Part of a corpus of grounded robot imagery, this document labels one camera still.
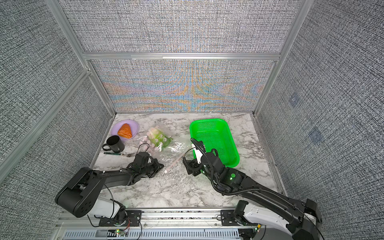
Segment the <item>clear zip-top bag pink dots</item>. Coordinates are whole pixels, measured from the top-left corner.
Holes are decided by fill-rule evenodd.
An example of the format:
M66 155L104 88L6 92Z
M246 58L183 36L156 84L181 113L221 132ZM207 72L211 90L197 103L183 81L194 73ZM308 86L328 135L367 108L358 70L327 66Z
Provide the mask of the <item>clear zip-top bag pink dots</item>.
M175 134L160 123L151 125L142 134L139 134L136 144L164 165L165 174L169 174L172 168L192 148L188 136Z

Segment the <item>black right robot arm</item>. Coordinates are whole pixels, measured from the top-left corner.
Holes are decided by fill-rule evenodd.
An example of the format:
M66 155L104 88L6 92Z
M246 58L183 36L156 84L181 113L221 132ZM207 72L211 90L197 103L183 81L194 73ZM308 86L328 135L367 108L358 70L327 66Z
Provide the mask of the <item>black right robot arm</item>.
M240 196L232 220L239 225L265 225L294 240L324 239L322 217L316 202L305 202L279 194L254 181L245 173L226 167L216 149L207 152L203 142L192 138L196 158L183 163L188 174L204 174L213 189L223 196Z

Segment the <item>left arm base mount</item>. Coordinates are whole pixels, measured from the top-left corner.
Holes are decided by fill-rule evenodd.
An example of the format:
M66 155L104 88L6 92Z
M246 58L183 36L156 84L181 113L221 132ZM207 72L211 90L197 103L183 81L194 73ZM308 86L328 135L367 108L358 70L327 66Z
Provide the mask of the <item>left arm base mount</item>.
M141 210L120 211L114 218L100 218L100 227L139 227L142 219Z

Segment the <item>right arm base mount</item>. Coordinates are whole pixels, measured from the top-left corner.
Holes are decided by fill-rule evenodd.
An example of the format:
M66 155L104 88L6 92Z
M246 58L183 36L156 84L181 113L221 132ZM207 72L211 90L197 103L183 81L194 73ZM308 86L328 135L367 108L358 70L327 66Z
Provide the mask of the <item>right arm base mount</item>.
M225 227L252 226L254 232L258 232L261 225L251 223L245 218L245 207L247 206L249 206L248 201L240 200L234 210L221 210L217 220L220 220Z

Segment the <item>green chinese cabbage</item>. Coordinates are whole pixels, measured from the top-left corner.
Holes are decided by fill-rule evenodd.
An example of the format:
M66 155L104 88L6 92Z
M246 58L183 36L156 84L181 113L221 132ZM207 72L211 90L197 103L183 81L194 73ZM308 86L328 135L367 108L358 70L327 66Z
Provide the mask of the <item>green chinese cabbage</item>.
M150 128L147 131L147 139L147 143L152 148L166 148L173 141L173 138L170 135L167 135L159 128Z

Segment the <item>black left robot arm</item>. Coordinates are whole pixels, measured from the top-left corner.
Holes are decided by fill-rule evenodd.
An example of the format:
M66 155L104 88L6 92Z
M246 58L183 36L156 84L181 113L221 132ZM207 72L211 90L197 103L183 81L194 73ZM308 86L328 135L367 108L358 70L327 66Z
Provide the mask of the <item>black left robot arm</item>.
M89 214L101 190L132 186L142 178L153 178L164 165L147 152L139 152L126 168L118 171L98 171L81 168L58 192L55 203L77 218Z

